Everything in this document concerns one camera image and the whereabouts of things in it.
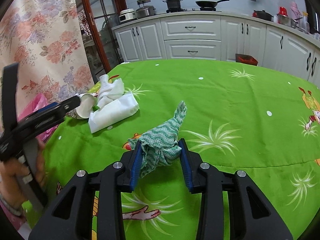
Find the green tablecloth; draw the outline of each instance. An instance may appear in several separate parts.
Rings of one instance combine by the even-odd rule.
[[[64,186],[78,170],[96,172],[118,161],[128,138],[171,118],[184,100],[188,111],[179,138],[187,140],[189,149],[220,171],[246,171],[295,239],[306,229],[320,206],[316,86],[262,67],[210,60],[123,64],[109,73],[113,75],[133,91],[140,110],[95,134],[86,120],[66,118],[44,152],[50,200],[58,181]],[[305,128],[308,122],[310,130]],[[179,161],[157,168],[139,181],[134,193],[122,194],[123,212],[144,208],[140,214],[151,211],[144,215],[155,216],[124,220],[127,239],[194,240],[200,199],[188,192]],[[227,208],[225,198],[225,239]],[[32,210],[28,219],[36,221]]]

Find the rice cooker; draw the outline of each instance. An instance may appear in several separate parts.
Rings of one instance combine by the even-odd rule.
[[[126,23],[137,19],[134,9],[126,9],[121,11],[119,18],[120,23]]]

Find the curtain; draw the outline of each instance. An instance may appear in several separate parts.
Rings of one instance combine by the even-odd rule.
[[[14,0],[0,22],[1,75],[13,62],[18,113],[38,93],[63,101],[93,86],[75,0]]]

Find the black frying pan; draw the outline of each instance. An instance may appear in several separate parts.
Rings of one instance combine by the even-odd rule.
[[[230,0],[220,0],[217,2],[211,2],[211,1],[196,1],[196,4],[200,7],[206,7],[206,8],[215,8],[218,3],[220,2],[226,2]]]

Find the metal bolt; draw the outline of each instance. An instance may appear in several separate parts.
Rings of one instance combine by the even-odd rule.
[[[245,171],[237,171],[237,175],[239,177],[245,177],[247,174],[245,173]]]
[[[114,167],[115,169],[119,169],[119,168],[122,167],[122,163],[121,163],[121,162],[116,162],[116,163],[113,164],[113,167]]]
[[[209,163],[201,163],[201,164],[200,164],[200,168],[201,168],[201,169],[206,170],[206,169],[208,169],[209,167],[210,167],[210,164],[209,164]]]
[[[84,170],[77,171],[77,176],[78,177],[83,177],[84,175],[85,175],[85,171]]]

